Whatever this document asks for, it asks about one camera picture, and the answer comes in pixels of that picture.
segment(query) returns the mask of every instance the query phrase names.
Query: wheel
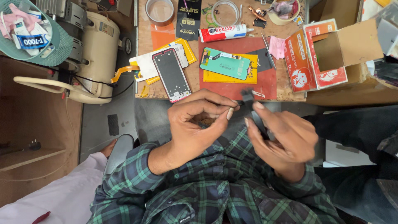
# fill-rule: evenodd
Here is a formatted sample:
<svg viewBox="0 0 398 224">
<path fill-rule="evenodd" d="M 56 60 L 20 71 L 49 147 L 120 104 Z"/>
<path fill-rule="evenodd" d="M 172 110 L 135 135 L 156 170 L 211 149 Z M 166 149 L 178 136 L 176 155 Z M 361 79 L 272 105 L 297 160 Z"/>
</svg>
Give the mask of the wheel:
<svg viewBox="0 0 398 224">
<path fill-rule="evenodd" d="M 122 50 L 126 55 L 131 53 L 131 40 L 128 37 L 123 37 L 122 39 Z"/>
</svg>

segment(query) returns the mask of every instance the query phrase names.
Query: red box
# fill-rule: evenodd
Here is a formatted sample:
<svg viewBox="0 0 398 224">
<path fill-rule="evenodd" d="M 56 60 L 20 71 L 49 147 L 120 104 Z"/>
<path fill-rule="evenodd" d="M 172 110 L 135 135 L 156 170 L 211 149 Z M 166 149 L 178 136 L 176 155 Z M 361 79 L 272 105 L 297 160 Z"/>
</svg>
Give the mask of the red box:
<svg viewBox="0 0 398 224">
<path fill-rule="evenodd" d="M 285 61 L 293 92 L 345 83 L 345 66 L 382 57 L 375 21 L 337 30 L 335 19 L 324 20 L 304 25 L 285 40 Z"/>
</svg>

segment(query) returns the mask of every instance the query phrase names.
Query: plaid shirt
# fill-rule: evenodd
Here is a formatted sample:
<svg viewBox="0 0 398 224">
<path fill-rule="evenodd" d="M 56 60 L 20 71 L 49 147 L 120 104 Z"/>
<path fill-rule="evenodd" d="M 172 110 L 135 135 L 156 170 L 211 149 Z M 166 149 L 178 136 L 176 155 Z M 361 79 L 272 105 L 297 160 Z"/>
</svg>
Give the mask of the plaid shirt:
<svg viewBox="0 0 398 224">
<path fill-rule="evenodd" d="M 131 150 L 98 186 L 88 223 L 221 223 L 224 214 L 233 224 L 344 223 L 312 166 L 299 182 L 285 182 L 256 155 L 246 131 L 163 175 L 148 168 L 158 144 Z"/>
</svg>

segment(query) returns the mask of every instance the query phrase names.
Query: basket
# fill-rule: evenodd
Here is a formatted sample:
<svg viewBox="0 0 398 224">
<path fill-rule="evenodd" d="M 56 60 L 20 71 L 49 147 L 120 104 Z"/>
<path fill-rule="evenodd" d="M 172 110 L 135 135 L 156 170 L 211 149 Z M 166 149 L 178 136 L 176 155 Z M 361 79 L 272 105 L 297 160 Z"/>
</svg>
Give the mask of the basket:
<svg viewBox="0 0 398 224">
<path fill-rule="evenodd" d="M 9 14 L 11 13 L 11 10 L 8 5 L 13 3 L 18 7 L 21 2 L 26 2 L 30 5 L 31 10 L 41 12 L 42 15 L 49 20 L 53 34 L 51 36 L 51 41 L 44 49 L 47 49 L 50 44 L 53 44 L 55 49 L 45 58 L 40 57 L 45 50 L 42 50 L 38 55 L 31 56 L 25 50 L 17 49 L 14 41 L 3 37 L 3 35 L 0 35 L 0 50 L 16 60 L 27 61 L 49 67 L 61 64 L 72 52 L 72 38 L 53 19 L 39 10 L 32 2 L 28 0 L 1 0 L 0 12 L 3 11 L 4 14 Z"/>
</svg>

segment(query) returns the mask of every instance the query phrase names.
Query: fingernail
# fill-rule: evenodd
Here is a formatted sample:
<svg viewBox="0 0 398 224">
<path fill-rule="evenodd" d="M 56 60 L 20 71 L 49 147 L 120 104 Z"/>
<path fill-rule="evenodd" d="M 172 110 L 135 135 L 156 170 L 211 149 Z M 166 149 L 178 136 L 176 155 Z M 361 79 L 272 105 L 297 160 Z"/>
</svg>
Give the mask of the fingernail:
<svg viewBox="0 0 398 224">
<path fill-rule="evenodd" d="M 246 124 L 246 127 L 249 127 L 249 120 L 247 118 L 245 118 L 245 124 Z"/>
<path fill-rule="evenodd" d="M 260 102 L 255 102 L 254 106 L 257 107 L 258 109 L 264 109 L 264 106 Z"/>
<path fill-rule="evenodd" d="M 233 113 L 234 113 L 234 109 L 232 107 L 229 108 L 228 114 L 226 115 L 226 119 L 227 120 L 231 119 Z"/>
</svg>

